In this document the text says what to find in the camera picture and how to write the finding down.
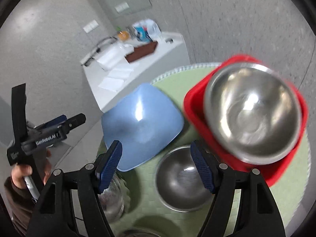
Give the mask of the person left hand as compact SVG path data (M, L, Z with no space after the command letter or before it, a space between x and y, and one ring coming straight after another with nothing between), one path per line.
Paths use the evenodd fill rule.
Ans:
M49 149L47 149L47 155L46 155L46 162L44 164L44 178L43 183L46 184L48 181L50 175L51 175L51 163L49 162L49 158L51 157L51 152ZM19 188L19 189L26 189L27 186L24 181L24 177L28 177L32 174L33 169L29 165L18 165L16 164L13 169L11 170L11 179L13 184Z

